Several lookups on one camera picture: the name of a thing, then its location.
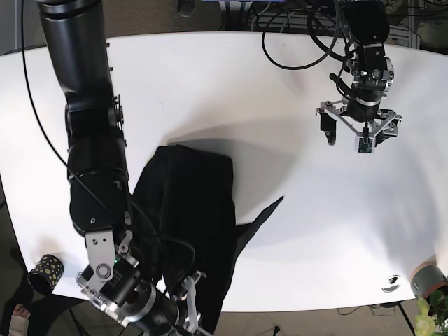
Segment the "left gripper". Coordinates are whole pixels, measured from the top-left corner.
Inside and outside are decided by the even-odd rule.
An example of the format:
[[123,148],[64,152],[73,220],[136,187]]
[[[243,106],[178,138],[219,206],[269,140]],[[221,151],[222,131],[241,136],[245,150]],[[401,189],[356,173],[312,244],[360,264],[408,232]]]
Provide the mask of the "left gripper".
[[403,117],[391,109],[379,107],[379,102],[362,104],[356,100],[322,101],[316,108],[320,130],[330,146],[336,143],[336,129],[341,122],[355,134],[355,148],[360,154],[373,154],[387,139],[398,136]]

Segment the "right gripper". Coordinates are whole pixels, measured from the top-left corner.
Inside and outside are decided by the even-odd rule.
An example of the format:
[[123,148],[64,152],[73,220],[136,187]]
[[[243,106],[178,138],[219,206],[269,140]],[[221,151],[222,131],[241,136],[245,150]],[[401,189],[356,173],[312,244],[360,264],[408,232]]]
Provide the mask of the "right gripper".
[[196,307],[197,283],[206,277],[203,272],[187,276],[178,294],[171,297],[142,281],[126,302],[126,321],[144,335],[207,335]]

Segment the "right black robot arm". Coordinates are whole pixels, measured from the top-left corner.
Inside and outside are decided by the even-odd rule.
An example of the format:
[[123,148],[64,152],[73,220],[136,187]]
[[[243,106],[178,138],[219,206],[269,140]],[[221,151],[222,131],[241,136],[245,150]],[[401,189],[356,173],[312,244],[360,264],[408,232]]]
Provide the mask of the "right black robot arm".
[[40,1],[38,9],[57,80],[66,97],[69,212],[85,240],[82,293],[122,326],[145,335],[204,335],[195,306],[202,273],[183,275],[167,297],[132,255],[131,200],[123,108],[113,92],[100,1]]

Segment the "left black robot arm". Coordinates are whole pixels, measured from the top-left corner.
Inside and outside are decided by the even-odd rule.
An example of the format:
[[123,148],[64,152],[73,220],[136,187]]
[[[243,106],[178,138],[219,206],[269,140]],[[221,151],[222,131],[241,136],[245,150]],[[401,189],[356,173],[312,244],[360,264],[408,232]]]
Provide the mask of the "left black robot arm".
[[339,120],[356,135],[358,152],[372,154],[378,144],[398,135],[402,121],[395,111],[380,107],[395,77],[384,48],[389,21],[381,1],[340,1],[339,13],[337,27],[348,41],[342,67],[330,80],[342,98],[322,101],[316,114],[329,145],[335,145]]

